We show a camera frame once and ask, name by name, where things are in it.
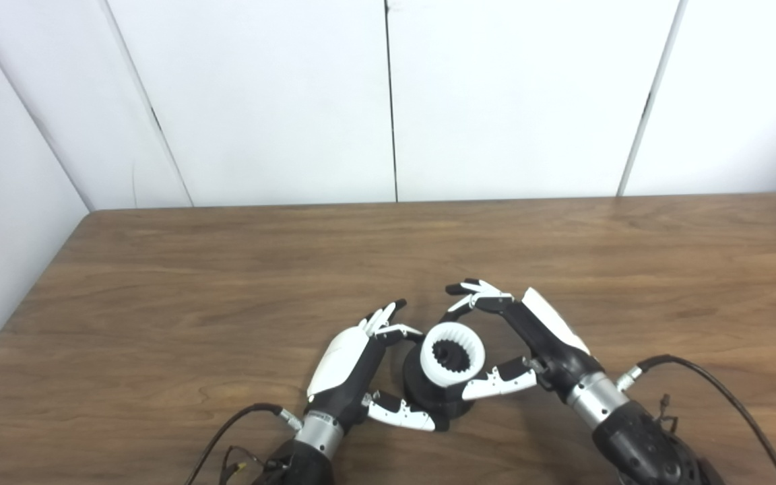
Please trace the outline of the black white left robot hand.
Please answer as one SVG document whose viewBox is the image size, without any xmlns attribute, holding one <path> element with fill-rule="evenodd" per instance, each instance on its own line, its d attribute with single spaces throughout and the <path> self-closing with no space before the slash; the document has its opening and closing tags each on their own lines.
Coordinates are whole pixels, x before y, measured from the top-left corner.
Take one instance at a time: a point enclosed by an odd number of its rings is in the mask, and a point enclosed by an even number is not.
<svg viewBox="0 0 776 485">
<path fill-rule="evenodd" d="M 403 298 L 391 302 L 332 339 L 307 387 L 305 414 L 325 415 L 344 433 L 367 418 L 422 432 L 449 430 L 446 418 L 370 387 L 388 347 L 401 340 L 423 341 L 418 329 L 392 322 L 406 303 Z"/>
</svg>

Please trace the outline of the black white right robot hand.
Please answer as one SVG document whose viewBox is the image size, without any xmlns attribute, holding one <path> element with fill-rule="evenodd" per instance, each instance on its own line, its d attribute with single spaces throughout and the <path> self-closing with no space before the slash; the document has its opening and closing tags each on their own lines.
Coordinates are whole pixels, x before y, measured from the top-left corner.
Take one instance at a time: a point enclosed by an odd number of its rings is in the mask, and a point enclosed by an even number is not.
<svg viewBox="0 0 776 485">
<path fill-rule="evenodd" d="M 539 385 L 567 404 L 580 381 L 604 370 L 560 313 L 533 288 L 523 298 L 515 298 L 484 280 L 468 278 L 446 286 L 445 292 L 461 300 L 449 307 L 441 322 L 456 323 L 474 310 L 499 315 L 531 355 L 494 366 L 484 378 L 448 386 L 449 397 L 470 401 Z"/>
</svg>

